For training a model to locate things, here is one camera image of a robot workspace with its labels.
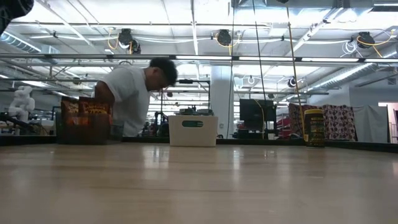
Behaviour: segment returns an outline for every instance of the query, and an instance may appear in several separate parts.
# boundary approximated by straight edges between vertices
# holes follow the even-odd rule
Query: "wooden table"
[[[398,155],[285,146],[2,147],[0,223],[398,223]]]

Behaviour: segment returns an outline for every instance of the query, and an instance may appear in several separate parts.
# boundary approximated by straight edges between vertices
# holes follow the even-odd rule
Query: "black monitor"
[[[262,129],[263,118],[264,121],[276,120],[276,106],[272,100],[240,99],[239,109],[240,120],[249,129]]]

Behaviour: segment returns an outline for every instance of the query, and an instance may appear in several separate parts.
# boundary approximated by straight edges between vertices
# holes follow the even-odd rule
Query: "can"
[[[304,112],[304,141],[308,147],[325,147],[325,122],[320,109]]]

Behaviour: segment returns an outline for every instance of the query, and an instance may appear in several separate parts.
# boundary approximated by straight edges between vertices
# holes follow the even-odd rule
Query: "ceiling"
[[[116,46],[117,34],[122,28],[132,29],[132,35],[141,45],[141,54],[151,55],[229,55],[229,48],[220,46],[214,39],[220,29],[229,29],[235,45],[233,55],[239,56],[289,56],[290,42],[287,29],[286,9],[281,7],[258,7],[256,17],[251,7],[233,10],[229,0],[49,0],[48,5],[36,0],[33,10],[26,16],[13,20],[7,32],[41,48],[52,46],[61,54],[126,54]],[[396,28],[398,13],[372,12],[369,9],[291,8],[292,39],[294,45],[308,32],[309,38],[294,50],[296,57],[375,57],[375,50],[357,49],[352,54],[344,53],[346,43],[359,32],[370,32],[376,43],[390,39],[391,30]],[[88,40],[84,41],[76,33]],[[386,49],[397,42],[378,46]],[[0,41],[0,53],[26,53]],[[12,60],[17,63],[32,63],[31,60]],[[70,60],[60,62],[75,63]],[[148,60],[131,61],[145,67]],[[208,80],[210,63],[179,63],[179,78]],[[296,68],[300,87],[341,69],[347,65],[328,66],[324,64],[299,65]],[[49,74],[49,67],[33,66],[31,69],[42,75]],[[59,77],[81,77],[99,79],[111,71],[111,67],[54,67]],[[289,64],[263,65],[234,64],[233,73],[237,90],[262,89],[267,91],[293,91],[287,82],[294,74]],[[83,86],[66,83],[67,88],[91,88],[94,83]],[[198,85],[182,86],[178,90],[201,90]],[[206,93],[185,93],[178,95],[182,100],[206,98]]]

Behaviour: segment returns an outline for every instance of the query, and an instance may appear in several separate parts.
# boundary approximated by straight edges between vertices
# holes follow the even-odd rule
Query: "pink patterned fabric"
[[[325,139],[355,141],[354,112],[350,106],[323,105],[321,107],[302,105],[303,113],[310,109],[323,110],[325,120]],[[290,129],[292,133],[303,136],[300,106],[289,104]]]

